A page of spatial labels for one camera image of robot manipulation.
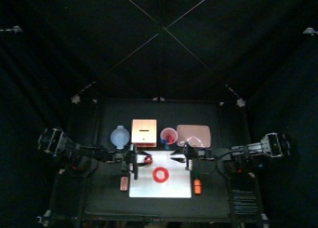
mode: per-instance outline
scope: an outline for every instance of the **black curtain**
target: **black curtain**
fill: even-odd
[[[254,139],[268,132],[292,138],[291,157],[271,161],[262,176],[264,208],[271,227],[318,224],[318,38],[303,44],[272,74],[248,103]]]
[[[53,171],[37,139],[64,127],[71,99],[23,34],[0,33],[0,88],[0,227],[40,227]]]

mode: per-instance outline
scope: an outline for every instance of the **red cup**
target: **red cup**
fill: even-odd
[[[160,133],[160,139],[167,141],[167,145],[171,145],[177,140],[176,131],[171,127],[167,127]]]

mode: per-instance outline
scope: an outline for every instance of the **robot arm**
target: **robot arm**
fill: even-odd
[[[73,143],[60,128],[47,129],[39,138],[39,150],[53,157],[63,155],[72,158],[72,161],[83,156],[93,158],[104,163],[121,163],[121,169],[133,173],[137,179],[136,148],[131,145],[128,150],[109,151],[101,146],[83,146]]]

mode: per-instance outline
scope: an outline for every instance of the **black enclosure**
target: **black enclosure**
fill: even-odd
[[[256,183],[263,212],[271,227],[316,227],[318,0],[0,0],[0,10],[0,227],[43,227],[52,195],[80,201],[111,171],[57,183],[44,129],[112,146],[135,116],[156,116],[157,130],[208,125],[215,148],[287,133],[291,157],[268,160]],[[231,208],[211,208],[227,221]]]

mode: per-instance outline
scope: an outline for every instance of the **red object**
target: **red object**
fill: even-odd
[[[157,176],[156,176],[156,173],[161,171],[164,173],[164,178],[163,179],[159,179]],[[152,177],[153,177],[153,180],[156,182],[165,182],[168,180],[168,170],[165,168],[161,168],[161,167],[157,167],[153,172],[152,172]]]
[[[152,157],[151,157],[151,155],[147,155],[147,156],[144,157],[144,163],[148,164],[148,165],[152,163]]]
[[[120,191],[128,190],[128,177],[121,177],[120,179]]]
[[[202,186],[202,181],[195,180],[194,181],[194,193],[200,194],[203,192],[203,186]]]

